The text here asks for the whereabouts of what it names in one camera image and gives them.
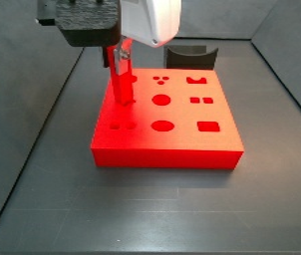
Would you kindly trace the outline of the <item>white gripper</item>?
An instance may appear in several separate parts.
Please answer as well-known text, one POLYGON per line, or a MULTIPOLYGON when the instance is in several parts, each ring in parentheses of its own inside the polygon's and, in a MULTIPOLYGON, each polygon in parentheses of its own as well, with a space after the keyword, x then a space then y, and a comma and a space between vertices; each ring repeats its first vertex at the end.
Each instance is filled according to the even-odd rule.
POLYGON ((124 36, 116 48, 103 48, 104 67, 116 64, 119 75, 131 69, 134 40, 154 48, 162 46, 178 33, 181 17, 181 0, 120 0, 120 4, 124 36))

